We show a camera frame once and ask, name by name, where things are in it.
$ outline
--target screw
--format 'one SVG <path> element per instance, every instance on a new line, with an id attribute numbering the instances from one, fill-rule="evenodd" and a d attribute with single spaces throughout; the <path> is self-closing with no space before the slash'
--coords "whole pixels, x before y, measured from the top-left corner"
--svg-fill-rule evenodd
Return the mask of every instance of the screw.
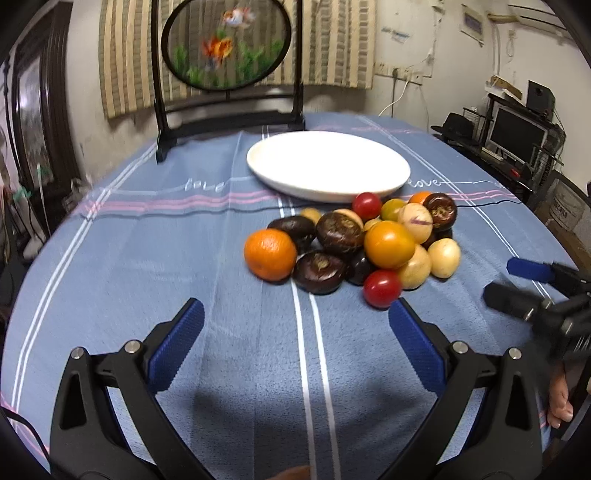
<path id="1" fill-rule="evenodd" d="M 74 348 L 70 354 L 70 356 L 74 360 L 78 360 L 82 357 L 82 355 L 84 355 L 84 349 L 81 346 L 77 346 L 76 348 Z"/>
<path id="2" fill-rule="evenodd" d="M 524 319 L 526 322 L 529 322 L 529 321 L 530 321 L 530 319 L 531 319 L 531 316 L 534 314 L 534 312 L 535 312 L 535 310 L 534 310 L 534 309 L 530 309 L 530 311 L 529 311 L 529 312 L 527 312 L 527 313 L 525 314 L 525 316 L 523 317 L 523 319 Z"/>
<path id="3" fill-rule="evenodd" d="M 570 319 L 566 319 L 563 324 L 562 327 L 560 328 L 562 330 L 562 333 L 565 335 L 568 335 L 570 332 L 570 329 L 573 327 L 573 321 Z"/>
<path id="4" fill-rule="evenodd" d="M 464 342 L 453 342 L 452 348 L 456 353 L 467 353 L 468 352 L 468 345 Z"/>
<path id="5" fill-rule="evenodd" d="M 142 344 L 139 340 L 130 340 L 124 346 L 127 353 L 135 353 L 141 348 Z"/>
<path id="6" fill-rule="evenodd" d="M 513 348 L 509 348 L 509 356 L 513 359 L 513 360 L 519 360 L 521 358 L 521 350 L 519 350 L 516 347 Z"/>

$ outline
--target computer monitor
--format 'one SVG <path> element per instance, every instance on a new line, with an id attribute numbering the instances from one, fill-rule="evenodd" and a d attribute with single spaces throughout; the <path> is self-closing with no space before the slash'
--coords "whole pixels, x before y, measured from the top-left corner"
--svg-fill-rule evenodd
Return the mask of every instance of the computer monitor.
<path id="1" fill-rule="evenodd" d="M 548 131 L 533 120 L 499 105 L 489 130 L 488 145 L 523 163 L 530 163 L 534 146 L 543 147 Z"/>

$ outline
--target black hat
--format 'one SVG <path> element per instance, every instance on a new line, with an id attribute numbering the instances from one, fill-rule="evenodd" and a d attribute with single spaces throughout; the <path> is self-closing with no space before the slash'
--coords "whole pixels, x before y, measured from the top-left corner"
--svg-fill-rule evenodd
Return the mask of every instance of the black hat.
<path id="1" fill-rule="evenodd" d="M 461 116 L 458 113 L 450 113 L 442 127 L 433 125 L 431 128 L 451 140 L 459 139 L 468 143 L 474 142 L 472 139 L 474 124 L 465 116 Z"/>

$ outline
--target potato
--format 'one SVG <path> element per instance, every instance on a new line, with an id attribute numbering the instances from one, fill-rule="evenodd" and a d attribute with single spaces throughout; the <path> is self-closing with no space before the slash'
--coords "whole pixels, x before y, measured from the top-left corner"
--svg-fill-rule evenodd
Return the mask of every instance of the potato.
<path id="1" fill-rule="evenodd" d="M 357 215 L 353 210 L 349 210 L 348 208 L 340 208 L 335 210 L 336 213 L 342 213 L 343 215 L 348 216 L 351 220 L 353 220 L 357 225 L 361 227 L 363 230 L 363 220 L 359 215 Z"/>
<path id="2" fill-rule="evenodd" d="M 460 246 L 451 238 L 437 240 L 429 247 L 431 273 L 437 278 L 449 278 L 457 270 L 462 259 Z"/>
<path id="3" fill-rule="evenodd" d="M 403 224 L 419 245 L 425 243 L 433 231 L 433 218 L 420 203 L 408 203 L 398 212 L 398 223 Z"/>
<path id="4" fill-rule="evenodd" d="M 322 214 L 315 208 L 304 208 L 301 212 L 300 215 L 302 217 L 306 217 L 310 220 L 312 220 L 314 222 L 314 225 L 316 225 L 318 223 L 318 220 L 320 220 L 320 217 L 322 217 Z"/>
<path id="5" fill-rule="evenodd" d="M 431 257 L 421 245 L 417 245 L 413 257 L 396 272 L 404 290 L 419 288 L 431 273 Z"/>

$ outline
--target tablecloth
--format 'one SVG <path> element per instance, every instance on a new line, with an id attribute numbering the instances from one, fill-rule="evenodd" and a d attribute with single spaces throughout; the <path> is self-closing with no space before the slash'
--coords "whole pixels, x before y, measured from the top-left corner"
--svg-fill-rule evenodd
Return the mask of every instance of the tablecloth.
<path id="1" fill-rule="evenodd" d="M 460 205 L 453 233 L 462 263 L 451 279 L 430 278 L 404 293 L 416 312 L 479 352 L 523 343 L 527 327 L 488 310 L 482 289 L 500 279 L 558 298 L 505 268 L 516 255 L 571 264 L 544 225 L 469 160 L 404 122 L 338 113 L 306 122 L 398 151 L 412 173 L 397 196 L 440 191 Z M 189 297 L 203 302 L 205 327 L 157 399 L 217 479 L 265 479 L 307 464 L 313 478 L 374 479 L 411 439 L 436 397 L 421 386 L 387 313 L 368 307 L 350 284 L 316 297 L 289 281 L 264 283 L 243 261 L 251 232 L 308 204 L 249 171 L 246 153 L 271 134 L 263 127 L 187 141 L 162 164 L 155 145 L 146 145 L 43 248 L 12 315 L 1 393 L 2 404 L 29 419 L 46 444 L 69 352 L 79 345 L 116 351 L 170 320 Z M 474 207 L 500 200 L 509 201 Z M 121 396 L 111 393 L 134 452 L 149 458 Z M 445 458 L 461 448 L 481 395 L 473 395 Z M 17 431 L 41 458 L 30 432 Z"/>

